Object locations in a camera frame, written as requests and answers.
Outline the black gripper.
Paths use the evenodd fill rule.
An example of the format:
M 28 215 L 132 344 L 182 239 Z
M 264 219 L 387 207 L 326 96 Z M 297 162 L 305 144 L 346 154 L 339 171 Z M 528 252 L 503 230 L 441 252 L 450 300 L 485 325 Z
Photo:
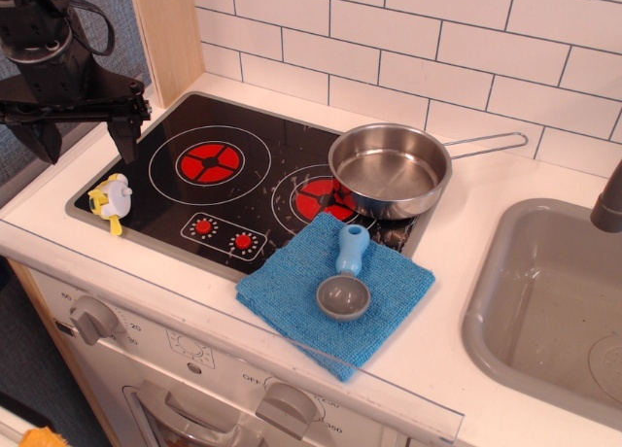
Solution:
M 100 66 L 70 31 L 39 48 L 3 44 L 18 74 L 1 81 L 1 121 L 30 152 L 56 164 L 62 137 L 46 121 L 107 121 L 125 163 L 138 157 L 142 121 L 151 118 L 142 82 Z

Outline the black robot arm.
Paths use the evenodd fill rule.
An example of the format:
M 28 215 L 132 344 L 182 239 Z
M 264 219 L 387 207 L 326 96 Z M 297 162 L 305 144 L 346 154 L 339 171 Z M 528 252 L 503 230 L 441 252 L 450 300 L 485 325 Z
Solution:
M 106 122 L 121 155 L 138 156 L 141 126 L 151 117 L 145 86 L 100 66 L 115 48 L 112 26 L 96 50 L 77 15 L 103 12 L 86 0 L 1 0 L 1 52 L 18 69 L 1 82 L 1 122 L 44 162 L 60 157 L 60 122 Z

